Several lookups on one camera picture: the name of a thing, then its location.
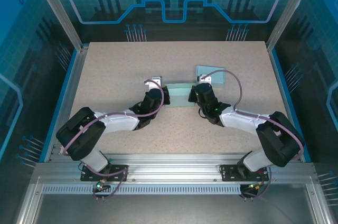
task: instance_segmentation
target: glass panel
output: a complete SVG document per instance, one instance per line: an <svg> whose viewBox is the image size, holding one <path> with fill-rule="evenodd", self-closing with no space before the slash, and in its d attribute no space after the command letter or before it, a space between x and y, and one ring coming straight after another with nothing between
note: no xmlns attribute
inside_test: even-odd
<svg viewBox="0 0 338 224"><path fill-rule="evenodd" d="M16 222L73 47L46 0L0 0L0 7L0 215L7 224Z"/></svg>
<svg viewBox="0 0 338 224"><path fill-rule="evenodd" d="M61 0L83 42L267 40L287 1Z"/></svg>
<svg viewBox="0 0 338 224"><path fill-rule="evenodd" d="M302 0L276 52L318 173L338 173L338 0Z"/></svg>

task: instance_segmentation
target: cable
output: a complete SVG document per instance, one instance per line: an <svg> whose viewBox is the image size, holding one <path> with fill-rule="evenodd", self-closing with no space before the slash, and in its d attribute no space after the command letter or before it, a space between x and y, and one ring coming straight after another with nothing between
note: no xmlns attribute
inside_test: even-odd
<svg viewBox="0 0 338 224"><path fill-rule="evenodd" d="M201 118L206 119L206 117L202 117L202 115L201 115L201 108L199 108L199 115L200 115Z"/></svg>
<svg viewBox="0 0 338 224"><path fill-rule="evenodd" d="M161 107L163 106L163 102L164 102L164 92L163 92L163 89L161 88L161 86L153 81L153 80L146 80L144 83L147 83L147 82L151 82L151 83L154 83L158 88L159 90L161 91L161 103L159 105L159 107L153 111L153 112L150 112L148 114L132 114L132 113L125 113L125 112L112 112L112 113L108 113L108 114L105 114L105 115L102 115L94 120L92 120L91 122L89 122L88 124L86 124L71 140L70 142L65 146L65 148L63 149L63 152L62 154L63 155L67 155L67 150L68 148L74 143L74 141L76 141L78 139L78 137L80 137L80 135L87 130L87 128L89 128L89 126L91 126L92 124L96 123L97 121L105 118L105 117L108 117L108 116L112 116L112 115L123 115L123 116L131 116L131 117L148 117L148 116L151 116L153 114L156 114L157 112L159 112L159 110L161 109Z"/></svg>
<svg viewBox="0 0 338 224"><path fill-rule="evenodd" d="M226 70L226 69L215 70L215 71L213 71L213 72L208 73L206 76L203 76L201 79L203 80L203 79L205 79L206 77L208 77L208 76L210 76L210 75L212 75L212 74L214 74L214 73L216 73L216 72L227 72L227 73L231 74L232 76L234 76L234 78L237 80L237 83L238 83L238 86L239 86L239 92L240 92L240 94L239 94L239 98L238 98L237 102L236 102L236 103L234 104L234 106L233 106L233 110L234 110L236 113L238 113L238 114L240 114L240 115L243 115L243 116L248 116L248 117L254 117L254 118L263 119L263 120L265 120L265 121L268 121L268 122L270 122L270 123L272 123L272 124L278 126L280 129L284 130L288 135L290 135L290 136L296 141L296 143L297 143L298 146L299 146L299 149L300 149L299 154L298 154L296 157L294 157L293 159L296 160L296 159L300 158L300 157L304 154L304 148L303 148L303 145L302 145L302 143L300 142L300 140L297 138L297 136L296 136L295 134L293 134L293 133L292 133L289 129L287 129L285 126L281 125L280 123L278 123L278 122L276 122L276 121L273 121L273 120L270 119L270 118L263 117L263 116L258 116L258 117L257 117L257 116L255 116L255 115L253 115L253 114L246 113L246 112L244 112L244 111L240 111L240 110L237 110L237 109L236 109L236 106L237 106L237 105L241 102L241 100L242 100L243 89L242 89L242 84L241 84L239 78L238 78L233 72L231 72L231 71L229 71L229 70Z"/></svg>
<svg viewBox="0 0 338 224"><path fill-rule="evenodd" d="M267 190L270 188L271 181L272 181L273 177L272 177L272 171L271 171L271 168L270 168L270 167L268 167L268 168L269 168L269 181L268 181L268 183L267 183L265 189L262 191L262 193L261 193L260 195L256 195L256 196L255 196L256 199L261 198L261 197L267 192Z"/></svg>
<svg viewBox="0 0 338 224"><path fill-rule="evenodd" d="M95 175L100 175L100 176L104 176L104 177L106 177L106 178L108 178L108 177L110 177L110 176L113 176L113 175L118 175L118 174L121 174L121 173L123 173L123 172L128 172L128 168L125 168L125 169L123 169L123 170L120 170L120 171L117 171L117 172L115 172L115 173L110 173L110 174L102 174L102 173L99 173L99 172L97 172L96 170L94 170L91 166L88 166L87 164L84 164L86 167L87 167L87 169L89 169L92 173L94 173Z"/></svg>
<svg viewBox="0 0 338 224"><path fill-rule="evenodd" d="M78 165L78 169L79 169L79 171L81 171L81 172L82 172L82 169L80 169L80 165L81 165L81 164L83 164L83 162L80 162L80 163L79 163L79 165Z"/></svg>
<svg viewBox="0 0 338 224"><path fill-rule="evenodd" d="M267 184L267 186L265 187L265 189L263 190L263 192L260 195L254 195L252 193L249 192L245 192L244 194L252 196L253 199L262 199L263 201L272 204L281 214L283 214L291 223L296 224L296 222L294 222L279 206L277 206L275 203L271 202L270 200L267 200L265 198L262 198L262 196L266 193L266 191L268 190L268 188L271 185L271 181L272 181L273 177L272 177L272 172L271 172L271 168L269 167L269 182Z"/></svg>
<svg viewBox="0 0 338 224"><path fill-rule="evenodd" d="M206 77L209 77L210 75L217 73L217 72L227 72L228 74L231 74L237 80L237 83L238 83L238 86L239 86L239 98L233 106L233 110L236 110L236 106L241 102L242 96L243 96L242 84L241 84L241 81L239 80L239 78L236 76L236 74L234 74L233 72L226 70L226 69L220 69L220 70L216 70L216 71L208 73L206 76L203 76L201 78L201 80L204 80Z"/></svg>
<svg viewBox="0 0 338 224"><path fill-rule="evenodd" d="M104 200L104 199L109 199L110 197L112 197L112 196L117 192L117 190L118 190L118 188L120 188L120 186L121 186L123 180L127 177L127 174L128 174L128 170L125 172L125 174L123 175L121 181L120 181L119 184L116 186L116 188L113 190L113 192L112 192L111 194L109 194L108 196L106 196L106 197L103 197L103 196L102 196L102 200ZM93 197L95 197L96 200L98 200L98 198L99 198L99 197L96 196L96 194L95 194L95 189L93 190Z"/></svg>

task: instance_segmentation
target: aluminum frame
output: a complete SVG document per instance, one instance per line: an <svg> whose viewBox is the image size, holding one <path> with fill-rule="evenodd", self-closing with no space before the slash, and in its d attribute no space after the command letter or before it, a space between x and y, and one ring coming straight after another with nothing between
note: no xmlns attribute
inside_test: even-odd
<svg viewBox="0 0 338 224"><path fill-rule="evenodd" d="M56 134L58 128L61 127L65 122L68 121L70 112L73 106L75 99L76 90L80 81L80 76L82 72L83 65L85 63L86 55L88 51L88 45L84 45L81 52L77 52L76 58L74 61L74 66L72 68L69 81L64 93L62 104L60 107L60 112L58 113L55 126L51 135L51 143L48 146L47 153L43 159L44 162L48 162L52 153L53 146L57 141Z"/></svg>
<svg viewBox="0 0 338 224"><path fill-rule="evenodd" d="M289 0L287 5L285 6L278 22L273 29L268 41L267 41L267 50L268 52L272 51L275 47L278 39L280 38L281 34L283 33L286 25L290 21L294 11L298 8L301 0Z"/></svg>
<svg viewBox="0 0 338 224"><path fill-rule="evenodd" d="M63 27L65 33L67 34L69 40L73 44L74 48L81 52L83 44L70 21L66 11L64 10L60 0L47 0L48 4L51 6L54 14L58 18L61 26Z"/></svg>

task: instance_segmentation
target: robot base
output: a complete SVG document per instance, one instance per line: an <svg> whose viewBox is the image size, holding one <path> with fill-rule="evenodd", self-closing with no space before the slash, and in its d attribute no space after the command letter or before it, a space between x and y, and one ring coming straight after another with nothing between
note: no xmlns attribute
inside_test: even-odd
<svg viewBox="0 0 338 224"><path fill-rule="evenodd" d="M128 165L112 165L110 168L109 173L115 173L120 170L124 170L128 168ZM120 182L123 178L123 173L118 175L113 175L107 178L107 182ZM96 175L92 173L86 166L82 168L82 174L80 180L82 182L97 182L102 179L102 176Z"/></svg>
<svg viewBox="0 0 338 224"><path fill-rule="evenodd" d="M264 182L269 181L267 168L264 167L256 172L253 172L247 179L244 179L238 172L237 165L220 165L220 172L222 174L223 182L261 182L262 177L258 174L261 171L264 174Z"/></svg>

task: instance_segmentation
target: speckled beige tabletop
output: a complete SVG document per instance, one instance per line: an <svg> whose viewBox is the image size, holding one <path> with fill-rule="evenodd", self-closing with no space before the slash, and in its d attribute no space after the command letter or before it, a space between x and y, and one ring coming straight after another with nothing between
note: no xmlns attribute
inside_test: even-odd
<svg viewBox="0 0 338 224"><path fill-rule="evenodd" d="M71 116L84 106L125 110L143 100L145 79L194 82L197 65L225 67L240 78L243 99L238 108L285 113L264 42L122 42L90 43ZM231 75L226 78L225 89L215 89L215 94L233 105L239 88ZM210 124L195 106L163 107L150 125L103 135L97 147L104 153L244 153L260 143L257 136Z"/></svg>

